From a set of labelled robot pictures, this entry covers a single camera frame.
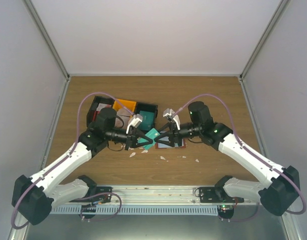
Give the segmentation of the black bin with green cards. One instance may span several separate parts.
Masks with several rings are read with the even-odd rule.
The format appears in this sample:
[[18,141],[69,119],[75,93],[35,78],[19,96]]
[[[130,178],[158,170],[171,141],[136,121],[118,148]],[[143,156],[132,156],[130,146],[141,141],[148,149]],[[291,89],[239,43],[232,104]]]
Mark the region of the black bin with green cards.
[[137,102],[134,113],[142,116],[142,123],[138,127],[141,131],[147,133],[151,129],[155,128],[156,118],[158,115],[158,105]]

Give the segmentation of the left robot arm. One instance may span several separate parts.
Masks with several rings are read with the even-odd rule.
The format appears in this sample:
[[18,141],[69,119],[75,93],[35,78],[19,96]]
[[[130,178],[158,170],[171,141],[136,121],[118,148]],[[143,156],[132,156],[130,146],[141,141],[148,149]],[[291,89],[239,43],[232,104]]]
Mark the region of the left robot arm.
[[62,156],[32,176],[21,175],[15,180],[11,200],[14,207],[11,225],[14,229],[20,229],[15,224],[16,213],[20,213],[28,224],[37,225],[60,205],[74,200],[91,202],[96,198],[97,184],[85,175],[68,184],[61,182],[106,148],[108,142],[136,148],[138,138],[146,137],[139,129],[143,121],[140,114],[134,114],[126,128],[115,126],[117,117],[115,109],[101,109],[96,119],[89,123],[86,131],[77,135],[73,145]]

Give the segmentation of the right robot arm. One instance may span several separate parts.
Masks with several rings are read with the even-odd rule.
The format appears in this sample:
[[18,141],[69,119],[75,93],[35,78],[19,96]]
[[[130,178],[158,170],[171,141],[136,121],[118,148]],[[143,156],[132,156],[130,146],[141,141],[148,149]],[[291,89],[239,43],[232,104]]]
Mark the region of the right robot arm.
[[167,145],[172,147],[183,139],[199,137],[203,144],[232,158],[257,179],[246,181],[226,175],[215,184],[215,198],[222,203],[232,197],[252,200],[275,216],[287,212],[300,196],[298,170],[293,166],[283,167],[251,148],[230,127],[215,122],[202,101],[190,103],[188,111],[191,121],[183,124],[171,108],[163,112],[168,120],[164,128],[169,128],[162,134],[169,140]]

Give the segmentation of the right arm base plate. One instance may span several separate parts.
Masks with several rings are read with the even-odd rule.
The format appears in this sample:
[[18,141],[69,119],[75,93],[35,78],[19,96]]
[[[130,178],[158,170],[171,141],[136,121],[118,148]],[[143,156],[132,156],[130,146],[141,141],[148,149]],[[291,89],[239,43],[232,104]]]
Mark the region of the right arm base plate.
[[201,186],[194,190],[194,196],[200,203],[244,203],[241,197],[229,196],[222,187]]

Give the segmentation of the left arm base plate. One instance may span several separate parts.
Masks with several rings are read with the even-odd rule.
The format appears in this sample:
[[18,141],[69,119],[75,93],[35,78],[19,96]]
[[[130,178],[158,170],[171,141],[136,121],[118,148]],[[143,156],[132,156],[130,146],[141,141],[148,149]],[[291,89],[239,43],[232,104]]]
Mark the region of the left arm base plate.
[[84,199],[84,200],[78,200],[78,202],[83,202],[83,203],[87,203],[87,202],[99,202],[101,204],[103,203],[110,203],[111,202],[111,192],[112,192],[113,188],[111,186],[97,186],[97,187],[93,187],[91,190],[89,189],[88,192],[86,193],[86,195],[84,196],[84,198],[86,197],[91,197],[94,196],[96,194],[99,193],[107,193],[104,195],[99,195],[93,198],[89,198],[89,199]]

